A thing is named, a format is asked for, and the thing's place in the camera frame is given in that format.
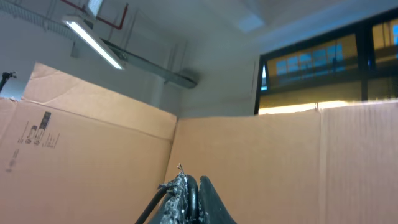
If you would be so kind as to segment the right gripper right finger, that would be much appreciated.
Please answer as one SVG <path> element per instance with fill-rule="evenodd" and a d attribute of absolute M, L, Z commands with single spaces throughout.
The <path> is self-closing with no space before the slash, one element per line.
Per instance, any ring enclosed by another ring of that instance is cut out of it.
<path fill-rule="evenodd" d="M 207 176 L 200 177 L 200 224 L 236 224 Z"/>

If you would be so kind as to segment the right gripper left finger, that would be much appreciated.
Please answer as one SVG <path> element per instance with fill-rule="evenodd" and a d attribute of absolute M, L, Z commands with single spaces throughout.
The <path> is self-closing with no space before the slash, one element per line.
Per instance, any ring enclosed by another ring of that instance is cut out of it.
<path fill-rule="evenodd" d="M 174 178 L 162 184 L 161 190 L 165 190 L 162 197 L 162 203 L 155 215 L 149 221 L 150 224 L 184 224 L 186 223 L 186 214 L 188 210 L 188 177 L 179 164 L 180 172 Z"/>

